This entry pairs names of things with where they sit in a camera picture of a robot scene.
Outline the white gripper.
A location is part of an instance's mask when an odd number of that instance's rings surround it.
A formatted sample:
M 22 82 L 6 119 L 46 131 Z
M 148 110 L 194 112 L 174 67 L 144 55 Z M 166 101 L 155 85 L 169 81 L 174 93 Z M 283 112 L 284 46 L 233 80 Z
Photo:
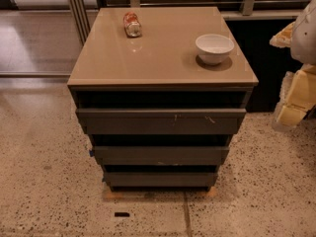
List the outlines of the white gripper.
M 297 126 L 316 105 L 316 0 L 310 1 L 295 23 L 274 35 L 270 45 L 290 47 L 291 57 L 305 63 L 295 73 L 285 73 L 276 105 L 276 122 Z

